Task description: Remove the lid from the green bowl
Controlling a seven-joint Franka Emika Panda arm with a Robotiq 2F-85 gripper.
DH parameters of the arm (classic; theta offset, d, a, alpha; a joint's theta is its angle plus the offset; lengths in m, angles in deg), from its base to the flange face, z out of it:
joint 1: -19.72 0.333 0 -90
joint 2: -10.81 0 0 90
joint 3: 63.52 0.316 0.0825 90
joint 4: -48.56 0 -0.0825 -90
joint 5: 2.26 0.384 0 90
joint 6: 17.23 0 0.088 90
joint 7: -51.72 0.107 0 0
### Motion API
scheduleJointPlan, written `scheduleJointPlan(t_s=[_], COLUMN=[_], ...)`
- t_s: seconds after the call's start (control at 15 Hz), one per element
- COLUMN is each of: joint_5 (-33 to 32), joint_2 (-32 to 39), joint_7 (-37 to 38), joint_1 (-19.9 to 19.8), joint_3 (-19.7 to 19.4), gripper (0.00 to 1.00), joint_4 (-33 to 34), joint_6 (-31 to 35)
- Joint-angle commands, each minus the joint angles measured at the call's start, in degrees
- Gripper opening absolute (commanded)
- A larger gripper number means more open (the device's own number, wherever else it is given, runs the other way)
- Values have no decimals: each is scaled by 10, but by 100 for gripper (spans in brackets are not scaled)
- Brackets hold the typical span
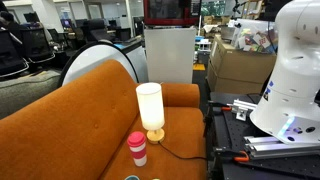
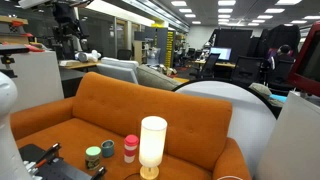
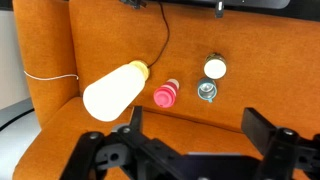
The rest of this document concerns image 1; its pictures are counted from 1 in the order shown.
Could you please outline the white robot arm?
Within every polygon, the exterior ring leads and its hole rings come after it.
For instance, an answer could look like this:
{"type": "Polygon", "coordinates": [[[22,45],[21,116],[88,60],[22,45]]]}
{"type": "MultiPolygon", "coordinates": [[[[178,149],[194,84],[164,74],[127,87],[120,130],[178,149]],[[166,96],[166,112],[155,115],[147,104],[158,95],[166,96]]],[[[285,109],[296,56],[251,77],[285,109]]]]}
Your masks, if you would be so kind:
{"type": "Polygon", "coordinates": [[[320,142],[320,0],[292,0],[278,12],[278,52],[252,123],[286,144],[320,142]]]}

